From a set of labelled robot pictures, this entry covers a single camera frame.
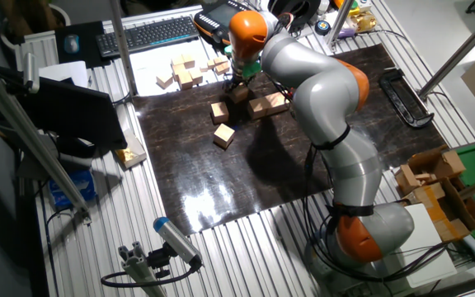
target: black bracket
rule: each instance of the black bracket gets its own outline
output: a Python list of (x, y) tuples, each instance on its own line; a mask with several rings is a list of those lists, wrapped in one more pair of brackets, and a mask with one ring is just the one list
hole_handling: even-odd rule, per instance
[[(398, 114), (401, 116), (402, 120), (404, 120), (405, 123), (410, 125), (412, 128), (423, 128), (427, 126), (433, 119), (434, 119), (434, 114), (429, 113), (426, 111), (426, 114), (420, 118), (416, 118), (404, 105), (404, 102), (402, 101), (401, 97), (397, 94), (395, 89), (393, 88), (392, 82), (402, 79), (404, 76), (404, 73), (402, 72), (401, 69), (395, 69), (389, 72), (386, 72), (383, 74), (383, 76), (379, 79), (379, 85), (380, 87), (386, 92), (386, 95), (388, 95), (389, 100), (392, 102), (393, 106), (397, 110)], [(415, 94), (413, 90), (411, 90), (411, 94), (414, 97), (414, 100), (417, 102), (417, 104), (421, 107), (424, 107), (422, 105), (421, 100), (419, 97)]]

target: floor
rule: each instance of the floor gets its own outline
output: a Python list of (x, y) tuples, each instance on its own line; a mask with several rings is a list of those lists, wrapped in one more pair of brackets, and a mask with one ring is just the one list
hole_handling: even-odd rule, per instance
[[(472, 0), (386, 0), (404, 33), (415, 45), (432, 73), (436, 72), (475, 30), (475, 13), (465, 13), (471, 2)], [(461, 79), (474, 61), (475, 48), (449, 73), (442, 85), (475, 129), (475, 97)]]

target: wooden block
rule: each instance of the wooden block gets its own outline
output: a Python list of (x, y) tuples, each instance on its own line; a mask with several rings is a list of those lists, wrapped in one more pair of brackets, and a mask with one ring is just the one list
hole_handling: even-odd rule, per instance
[(172, 66), (181, 65), (184, 63), (185, 63), (185, 60), (182, 58), (181, 55), (172, 59)]
[(234, 130), (225, 124), (221, 124), (214, 133), (214, 142), (223, 149), (226, 149), (234, 140)]
[(248, 102), (248, 114), (253, 120), (267, 115), (270, 103), (264, 98), (257, 98)]
[(429, 173), (416, 174), (416, 179), (421, 181), (429, 181), (431, 176)]
[(219, 66), (225, 62), (228, 62), (228, 58), (225, 55), (219, 56), (214, 59), (215, 66)]
[(206, 65), (200, 67), (201, 72), (208, 72), (209, 70), (210, 70), (210, 68), (208, 67), (208, 63)]
[(215, 72), (218, 74), (218, 75), (222, 75), (222, 74), (225, 74), (229, 71), (230, 69), (230, 65), (228, 65), (228, 62), (227, 63), (224, 63), (224, 64), (220, 64), (218, 66), (215, 67)]
[(170, 87), (173, 83), (173, 75), (172, 74), (162, 74), (157, 76), (157, 85), (159, 85), (162, 89)]
[(194, 86), (194, 82), (191, 80), (191, 75), (187, 71), (183, 71), (178, 74), (177, 82), (181, 87), (181, 90), (191, 89)]
[(191, 57), (191, 54), (182, 54), (182, 60), (186, 69), (195, 67), (195, 60)]
[(270, 107), (267, 110), (267, 115), (274, 115), (278, 112), (287, 111), (289, 106), (285, 104), (285, 96), (280, 93), (274, 93), (265, 96), (265, 99), (270, 103)]
[(224, 102), (212, 104), (212, 111), (210, 112), (214, 125), (228, 121), (230, 114), (228, 113), (227, 105)]
[(215, 68), (215, 59), (211, 59), (210, 61), (206, 62), (206, 67), (208, 67), (208, 69), (214, 69)]
[(190, 76), (195, 85), (203, 82), (203, 74), (197, 68), (190, 70)]
[(248, 97), (248, 87), (245, 85), (239, 85), (230, 93), (230, 99), (236, 104), (247, 99)]
[(179, 73), (185, 72), (186, 68), (184, 64), (178, 64), (175, 66), (172, 66), (173, 70), (173, 77), (175, 78), (176, 82), (179, 81)]

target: mouse pad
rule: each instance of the mouse pad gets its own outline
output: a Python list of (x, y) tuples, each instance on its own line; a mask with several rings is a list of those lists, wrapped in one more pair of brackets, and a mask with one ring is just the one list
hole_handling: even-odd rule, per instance
[[(385, 169), (444, 144), (432, 124), (419, 130), (404, 124), (379, 87), (385, 69), (394, 65), (382, 45), (336, 57), (368, 76), (368, 100), (347, 121), (375, 144)], [(394, 87), (407, 89), (403, 80)], [(250, 88), (251, 98), (276, 92), (263, 73)], [(218, 101), (226, 102), (228, 126), (236, 130), (227, 150), (212, 143), (217, 125), (210, 119), (210, 103)], [(136, 97), (134, 105), (166, 216), (184, 234), (303, 196), (303, 163), (310, 141), (288, 111), (251, 120), (247, 103), (233, 104), (223, 94), (221, 82), (161, 96)], [(330, 188), (327, 178), (327, 170), (317, 158), (309, 194)]]
[[(76, 54), (68, 54), (65, 52), (63, 43), (65, 36), (76, 34), (80, 37), (80, 51)], [(110, 59), (102, 59), (98, 51), (96, 36), (104, 34), (104, 28), (101, 21), (94, 21), (86, 24), (66, 26), (55, 31), (56, 49), (58, 50), (58, 61), (60, 64), (84, 61), (86, 68), (102, 67), (111, 64)]]

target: tape roll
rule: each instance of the tape roll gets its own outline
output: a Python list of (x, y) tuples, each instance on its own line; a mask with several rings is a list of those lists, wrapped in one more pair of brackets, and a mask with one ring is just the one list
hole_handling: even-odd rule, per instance
[(320, 0), (270, 0), (269, 11), (275, 16), (284, 12), (290, 12), (294, 15), (294, 21), (291, 30), (303, 28), (320, 6)]

